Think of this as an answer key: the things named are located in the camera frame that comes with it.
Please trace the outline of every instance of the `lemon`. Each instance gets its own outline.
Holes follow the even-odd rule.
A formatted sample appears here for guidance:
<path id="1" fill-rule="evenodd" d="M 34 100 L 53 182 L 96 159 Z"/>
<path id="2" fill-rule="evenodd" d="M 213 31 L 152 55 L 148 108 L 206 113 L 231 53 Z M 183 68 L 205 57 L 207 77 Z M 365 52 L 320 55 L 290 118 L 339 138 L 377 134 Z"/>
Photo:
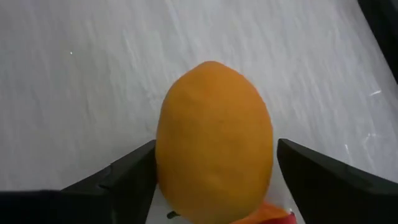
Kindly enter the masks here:
<path id="1" fill-rule="evenodd" d="M 170 88 L 155 156 L 160 189 L 181 216 L 223 224 L 260 206 L 272 171 L 266 104 L 238 72 L 204 62 Z"/>

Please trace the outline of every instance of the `table surface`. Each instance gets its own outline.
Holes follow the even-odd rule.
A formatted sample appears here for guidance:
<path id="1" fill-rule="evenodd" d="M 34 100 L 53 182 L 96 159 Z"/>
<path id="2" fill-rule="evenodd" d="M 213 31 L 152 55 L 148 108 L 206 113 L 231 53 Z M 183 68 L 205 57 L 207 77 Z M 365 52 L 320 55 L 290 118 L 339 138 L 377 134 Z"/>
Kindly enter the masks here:
<path id="1" fill-rule="evenodd" d="M 205 60 L 253 82 L 275 143 L 398 182 L 397 86 L 355 0 L 13 0 L 0 189 L 61 189 L 154 139 L 166 91 Z M 298 213 L 277 163 L 267 200 Z M 185 222 L 169 211 L 157 191 L 147 222 Z"/>

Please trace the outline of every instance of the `red object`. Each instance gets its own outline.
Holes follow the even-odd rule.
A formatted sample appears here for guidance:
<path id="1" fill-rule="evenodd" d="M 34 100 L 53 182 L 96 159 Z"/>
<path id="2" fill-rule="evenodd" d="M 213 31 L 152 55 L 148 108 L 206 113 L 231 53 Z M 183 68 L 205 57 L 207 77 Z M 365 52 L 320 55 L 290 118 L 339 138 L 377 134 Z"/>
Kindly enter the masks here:
<path id="1" fill-rule="evenodd" d="M 297 224 L 296 217 L 292 212 L 290 215 L 283 218 L 275 218 L 261 222 L 260 224 Z"/>

